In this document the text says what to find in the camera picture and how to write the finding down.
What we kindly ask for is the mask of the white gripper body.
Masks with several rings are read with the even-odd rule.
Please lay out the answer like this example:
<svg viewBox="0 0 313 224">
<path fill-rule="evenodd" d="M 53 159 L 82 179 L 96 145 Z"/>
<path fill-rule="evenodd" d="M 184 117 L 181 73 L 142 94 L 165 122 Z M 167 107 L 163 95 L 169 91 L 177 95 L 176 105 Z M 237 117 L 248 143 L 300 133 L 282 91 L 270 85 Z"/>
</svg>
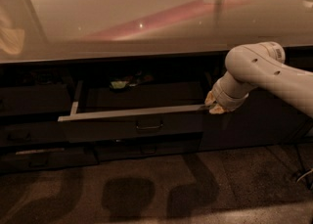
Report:
<svg viewBox="0 0 313 224">
<path fill-rule="evenodd" d="M 229 112 L 239 108 L 248 97 L 245 85 L 234 80 L 224 82 L 222 78 L 213 85 L 211 92 L 215 101 Z"/>
</svg>

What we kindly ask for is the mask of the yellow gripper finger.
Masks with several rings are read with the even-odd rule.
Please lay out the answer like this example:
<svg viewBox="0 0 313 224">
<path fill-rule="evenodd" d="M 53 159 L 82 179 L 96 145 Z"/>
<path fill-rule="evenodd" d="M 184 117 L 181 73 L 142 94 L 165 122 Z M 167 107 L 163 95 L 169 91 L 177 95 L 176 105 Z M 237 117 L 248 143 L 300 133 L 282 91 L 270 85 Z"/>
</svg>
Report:
<svg viewBox="0 0 313 224">
<path fill-rule="evenodd" d="M 207 93 L 206 98 L 205 98 L 204 104 L 205 104 L 206 106 L 211 106 L 214 102 L 215 102 L 215 98 L 214 98 L 214 96 L 213 96 L 213 93 L 212 93 L 211 91 L 209 91 L 209 92 Z"/>
<path fill-rule="evenodd" d="M 224 109 L 221 105 L 216 104 L 214 105 L 212 108 L 209 109 L 209 113 L 210 114 L 223 114 L 223 113 L 227 113 L 228 110 Z"/>
</svg>

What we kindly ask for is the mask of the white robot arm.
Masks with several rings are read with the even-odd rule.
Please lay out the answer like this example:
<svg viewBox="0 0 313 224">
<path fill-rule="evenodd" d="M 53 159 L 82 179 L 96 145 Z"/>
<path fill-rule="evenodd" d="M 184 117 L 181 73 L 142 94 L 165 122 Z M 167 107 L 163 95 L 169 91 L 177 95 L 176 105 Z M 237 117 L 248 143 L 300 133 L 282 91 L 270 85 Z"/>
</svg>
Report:
<svg viewBox="0 0 313 224">
<path fill-rule="evenodd" d="M 226 55 L 226 72 L 214 83 L 204 104 L 211 114 L 233 112 L 259 87 L 313 117 L 313 73 L 289 67 L 285 59 L 283 47 L 276 42 L 233 48 Z"/>
</svg>

